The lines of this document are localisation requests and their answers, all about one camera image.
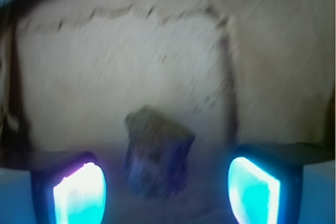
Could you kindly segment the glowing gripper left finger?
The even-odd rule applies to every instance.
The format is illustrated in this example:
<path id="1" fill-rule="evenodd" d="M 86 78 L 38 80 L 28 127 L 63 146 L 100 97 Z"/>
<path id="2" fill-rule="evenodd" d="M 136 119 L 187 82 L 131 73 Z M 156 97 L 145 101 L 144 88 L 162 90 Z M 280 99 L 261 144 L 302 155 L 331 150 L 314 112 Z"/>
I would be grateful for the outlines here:
<path id="1" fill-rule="evenodd" d="M 38 223 L 102 222 L 107 181 L 92 152 L 33 153 L 31 165 Z"/>

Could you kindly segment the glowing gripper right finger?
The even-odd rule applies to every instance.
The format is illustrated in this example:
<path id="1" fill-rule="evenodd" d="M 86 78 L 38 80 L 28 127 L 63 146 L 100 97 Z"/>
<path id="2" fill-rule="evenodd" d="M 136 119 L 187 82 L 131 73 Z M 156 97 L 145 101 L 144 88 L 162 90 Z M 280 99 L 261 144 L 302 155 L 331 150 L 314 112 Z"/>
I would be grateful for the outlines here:
<path id="1" fill-rule="evenodd" d="M 242 144 L 227 171 L 230 207 L 238 223 L 298 223 L 302 165 L 297 144 Z"/>

